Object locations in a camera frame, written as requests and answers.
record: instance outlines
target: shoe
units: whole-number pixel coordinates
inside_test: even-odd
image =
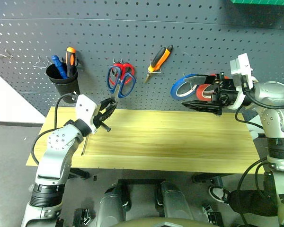
[[[214,200],[223,204],[228,204],[228,196],[230,194],[230,191],[222,187],[211,186],[208,188],[208,193]]]

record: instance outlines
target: wooden board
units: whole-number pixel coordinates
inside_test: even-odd
[[[40,132],[53,128],[54,107]],[[75,120],[73,107],[59,107],[58,127]],[[245,124],[233,113],[115,110],[106,121],[110,132],[99,128],[72,159],[72,167],[243,173],[259,159]],[[47,136],[35,146],[40,160]],[[31,156],[28,166],[35,166]]]

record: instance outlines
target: green object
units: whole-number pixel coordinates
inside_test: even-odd
[[[283,5],[284,0],[231,0],[232,3],[263,4],[263,5]]]

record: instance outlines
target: red scissors handle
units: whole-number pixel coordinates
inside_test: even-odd
[[[124,75],[125,73],[129,72],[130,74],[134,75],[134,67],[130,64],[130,63],[124,63],[124,64],[121,64],[119,62],[116,62],[113,66],[117,66],[121,69],[121,80],[124,79]],[[126,80],[125,84],[128,84],[130,81],[132,80],[131,77],[129,77],[129,79]],[[115,82],[113,82],[111,80],[111,78],[109,78],[109,82],[112,84],[112,85],[115,85]]]

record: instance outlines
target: blue tape roll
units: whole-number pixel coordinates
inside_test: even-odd
[[[183,94],[178,94],[178,90],[181,86],[183,86],[185,83],[187,83],[184,79],[185,78],[188,78],[188,77],[193,77],[195,76],[196,74],[195,73],[191,73],[191,74],[188,74],[184,77],[182,77],[181,79],[179,79],[172,87],[171,87],[171,90],[170,90],[170,95],[173,97],[173,99],[176,99],[176,100],[183,100],[183,99],[186,99],[190,96],[192,96],[196,89],[198,88],[198,86],[196,86],[194,88],[194,90],[190,89],[189,91],[183,93]]]

